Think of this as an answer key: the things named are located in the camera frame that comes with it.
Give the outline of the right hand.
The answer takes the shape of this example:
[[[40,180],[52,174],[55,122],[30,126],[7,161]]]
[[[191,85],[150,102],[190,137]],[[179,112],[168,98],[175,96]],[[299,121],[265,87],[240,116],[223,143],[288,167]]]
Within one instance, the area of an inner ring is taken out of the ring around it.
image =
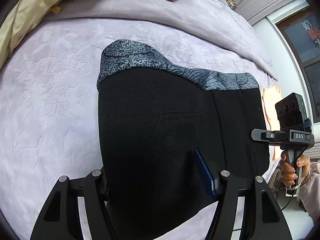
[[[281,181],[286,186],[292,186],[295,184],[295,180],[298,179],[298,175],[294,167],[286,162],[286,151],[281,153],[281,162],[280,166],[282,168],[281,171]],[[302,168],[301,184],[305,183],[310,176],[310,157],[309,156],[301,156],[297,159],[296,165],[298,168]]]

